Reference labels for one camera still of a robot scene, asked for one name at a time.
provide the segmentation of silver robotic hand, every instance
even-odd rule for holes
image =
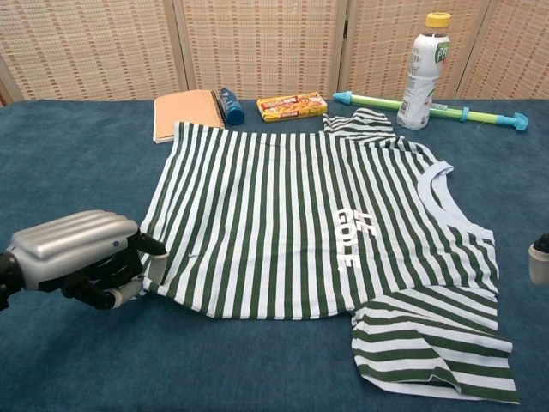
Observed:
[[[65,297],[98,309],[118,307],[142,290],[140,252],[157,263],[167,258],[164,245],[141,233],[134,221],[103,210],[16,232],[0,254],[0,310],[22,288],[61,289]]]

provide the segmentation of shirt sleeve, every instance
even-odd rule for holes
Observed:
[[[353,356],[361,376],[386,391],[518,403],[512,345],[497,327],[488,290],[407,289],[354,313]]]

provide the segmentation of notebook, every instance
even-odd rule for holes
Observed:
[[[154,99],[153,141],[171,142],[177,122],[225,127],[220,107],[212,90],[187,90]]]

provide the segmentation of plastic bottle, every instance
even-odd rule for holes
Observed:
[[[427,126],[432,96],[448,56],[446,30],[450,18],[448,13],[429,13],[425,31],[413,42],[407,86],[396,116],[397,123],[403,127],[417,130]]]
[[[238,103],[237,96],[228,88],[221,89],[220,95],[221,109],[226,122],[232,126],[237,126],[244,122],[244,110]]]

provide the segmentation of yellow bottle cap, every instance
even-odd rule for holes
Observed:
[[[431,28],[446,28],[449,26],[449,21],[452,15],[450,13],[429,13],[425,21],[426,27]]]

